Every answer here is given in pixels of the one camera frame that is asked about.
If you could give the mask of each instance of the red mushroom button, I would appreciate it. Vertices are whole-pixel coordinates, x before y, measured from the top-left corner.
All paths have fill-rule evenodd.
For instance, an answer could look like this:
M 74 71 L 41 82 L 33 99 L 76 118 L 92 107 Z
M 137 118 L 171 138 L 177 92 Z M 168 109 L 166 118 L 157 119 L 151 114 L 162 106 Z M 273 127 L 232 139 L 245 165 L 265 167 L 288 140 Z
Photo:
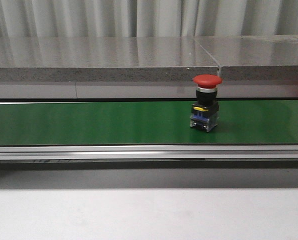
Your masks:
M 193 78 L 193 81 L 198 84 L 199 88 L 203 89 L 214 89 L 223 82 L 220 77 L 211 74 L 197 75 Z

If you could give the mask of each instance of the emergency stop button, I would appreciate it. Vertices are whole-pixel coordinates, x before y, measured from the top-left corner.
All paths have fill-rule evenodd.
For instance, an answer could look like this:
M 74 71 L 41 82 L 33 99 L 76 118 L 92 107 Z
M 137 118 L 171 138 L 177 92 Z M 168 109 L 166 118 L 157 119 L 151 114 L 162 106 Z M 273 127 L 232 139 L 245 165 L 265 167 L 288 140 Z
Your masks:
M 197 75 L 193 78 L 193 81 L 198 84 L 199 88 L 203 89 L 214 89 L 223 82 L 219 76 L 211 74 Z

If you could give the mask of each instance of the white floor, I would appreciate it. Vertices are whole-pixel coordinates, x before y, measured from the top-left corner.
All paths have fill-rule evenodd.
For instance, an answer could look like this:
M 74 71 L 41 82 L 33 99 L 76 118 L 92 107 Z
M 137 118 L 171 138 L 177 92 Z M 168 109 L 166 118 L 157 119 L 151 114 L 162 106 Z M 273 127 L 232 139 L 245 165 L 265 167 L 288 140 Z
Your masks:
M 298 169 L 0 171 L 0 240 L 298 240 Z
M 0 239 L 298 240 L 298 189 L 0 190 Z

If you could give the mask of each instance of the white curtain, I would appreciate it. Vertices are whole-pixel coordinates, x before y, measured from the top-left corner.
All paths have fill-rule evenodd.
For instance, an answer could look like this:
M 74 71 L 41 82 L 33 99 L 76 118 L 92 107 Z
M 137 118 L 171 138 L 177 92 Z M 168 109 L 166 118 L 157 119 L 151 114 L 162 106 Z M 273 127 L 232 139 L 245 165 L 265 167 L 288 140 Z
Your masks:
M 0 0 L 0 37 L 298 34 L 298 0 Z

